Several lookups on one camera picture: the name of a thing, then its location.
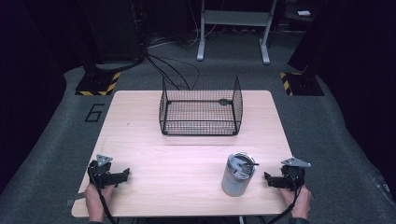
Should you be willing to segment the black stand yellow striped base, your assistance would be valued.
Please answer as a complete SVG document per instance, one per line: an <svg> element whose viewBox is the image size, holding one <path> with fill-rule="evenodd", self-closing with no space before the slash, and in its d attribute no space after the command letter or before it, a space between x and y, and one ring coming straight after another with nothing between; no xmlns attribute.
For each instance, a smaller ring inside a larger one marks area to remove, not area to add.
<svg viewBox="0 0 396 224"><path fill-rule="evenodd" d="M120 77L118 69L102 69L95 63L83 66L84 76L78 83L75 95L109 95Z"/></svg>
<svg viewBox="0 0 396 224"><path fill-rule="evenodd" d="M323 96L324 92L316 79L315 67L307 66L302 72L281 72L280 77L287 95Z"/></svg>

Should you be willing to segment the white metal desk frame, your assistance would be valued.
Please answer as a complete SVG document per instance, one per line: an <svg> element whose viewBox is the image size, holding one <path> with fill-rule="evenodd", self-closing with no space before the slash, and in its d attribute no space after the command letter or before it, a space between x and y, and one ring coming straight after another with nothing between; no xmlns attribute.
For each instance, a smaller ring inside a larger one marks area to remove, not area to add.
<svg viewBox="0 0 396 224"><path fill-rule="evenodd" d="M277 0L271 0L271 7L268 12L224 11L208 10L205 8L205 0L201 0L201 32L196 56L197 61L201 62L205 57L205 26L207 24L239 25L264 27L264 33L262 38L259 40L259 44L262 53L262 62L265 65L268 65L270 63L270 57L268 53L267 40L271 30L276 4Z"/></svg>

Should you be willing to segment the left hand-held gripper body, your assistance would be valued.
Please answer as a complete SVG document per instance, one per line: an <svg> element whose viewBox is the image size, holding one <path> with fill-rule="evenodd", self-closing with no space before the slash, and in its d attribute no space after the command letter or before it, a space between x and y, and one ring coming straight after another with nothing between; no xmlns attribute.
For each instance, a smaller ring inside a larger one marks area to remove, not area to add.
<svg viewBox="0 0 396 224"><path fill-rule="evenodd" d="M111 161L112 158L98 154L96 159L90 162L87 173L91 184L94 184L97 188L104 189L106 186L120 183L118 176L109 172Z"/></svg>

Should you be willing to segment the steel tumbler cup with lid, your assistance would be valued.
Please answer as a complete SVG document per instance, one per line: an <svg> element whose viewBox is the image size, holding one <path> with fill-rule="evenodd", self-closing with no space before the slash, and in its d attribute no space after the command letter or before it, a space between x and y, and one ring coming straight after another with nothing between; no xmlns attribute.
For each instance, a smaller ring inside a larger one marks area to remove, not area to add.
<svg viewBox="0 0 396 224"><path fill-rule="evenodd" d="M232 197L243 195L257 166L259 164L246 152L230 154L221 181L223 191Z"/></svg>

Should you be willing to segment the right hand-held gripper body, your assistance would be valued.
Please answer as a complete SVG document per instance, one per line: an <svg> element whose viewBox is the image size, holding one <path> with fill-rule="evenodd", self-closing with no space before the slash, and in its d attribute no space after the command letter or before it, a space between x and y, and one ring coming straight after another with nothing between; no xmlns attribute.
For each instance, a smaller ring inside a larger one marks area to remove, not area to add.
<svg viewBox="0 0 396 224"><path fill-rule="evenodd" d="M281 173L283 175L283 189L297 190L304 184L305 169L311 167L310 162L302 161L295 157L281 162Z"/></svg>

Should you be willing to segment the person's right hand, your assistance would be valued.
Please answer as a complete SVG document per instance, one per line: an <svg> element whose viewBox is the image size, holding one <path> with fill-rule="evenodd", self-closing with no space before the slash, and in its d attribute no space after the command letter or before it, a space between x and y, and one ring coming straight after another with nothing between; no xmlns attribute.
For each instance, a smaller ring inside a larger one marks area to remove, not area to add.
<svg viewBox="0 0 396 224"><path fill-rule="evenodd" d="M308 220L312 193L306 185L301 186L297 191L290 191L288 189L279 189L278 191L283 196L286 205L294 204L290 211L294 218Z"/></svg>

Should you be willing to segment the dark curtain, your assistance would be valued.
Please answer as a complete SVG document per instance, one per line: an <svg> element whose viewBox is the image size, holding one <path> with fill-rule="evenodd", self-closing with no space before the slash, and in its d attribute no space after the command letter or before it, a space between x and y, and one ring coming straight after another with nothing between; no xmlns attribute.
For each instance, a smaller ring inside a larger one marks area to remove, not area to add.
<svg viewBox="0 0 396 224"><path fill-rule="evenodd" d="M80 66L71 27L86 30L79 0L0 0L0 194L64 96L64 73Z"/></svg>
<svg viewBox="0 0 396 224"><path fill-rule="evenodd" d="M328 0L289 65L325 82L396 201L396 0Z"/></svg>

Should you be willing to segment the grey tape strip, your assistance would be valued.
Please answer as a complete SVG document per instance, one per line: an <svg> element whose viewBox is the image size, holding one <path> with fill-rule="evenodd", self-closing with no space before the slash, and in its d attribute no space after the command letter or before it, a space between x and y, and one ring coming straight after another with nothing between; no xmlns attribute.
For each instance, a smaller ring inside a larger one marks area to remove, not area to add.
<svg viewBox="0 0 396 224"><path fill-rule="evenodd" d="M85 194L83 192L77 193L76 195L72 196L71 198L67 198L64 205L65 206L72 206L76 200L83 199Z"/></svg>

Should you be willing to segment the person's left hand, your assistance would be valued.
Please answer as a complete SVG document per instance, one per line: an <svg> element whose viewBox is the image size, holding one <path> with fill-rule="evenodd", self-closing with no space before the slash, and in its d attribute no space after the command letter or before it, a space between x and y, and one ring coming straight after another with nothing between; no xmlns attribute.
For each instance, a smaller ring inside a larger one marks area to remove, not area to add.
<svg viewBox="0 0 396 224"><path fill-rule="evenodd" d="M110 185L106 186L104 189L101 189L101 193L104 196L106 204L110 204L114 188L114 185ZM93 184L89 184L84 190L84 195L90 224L103 224L105 208L102 205L96 187Z"/></svg>

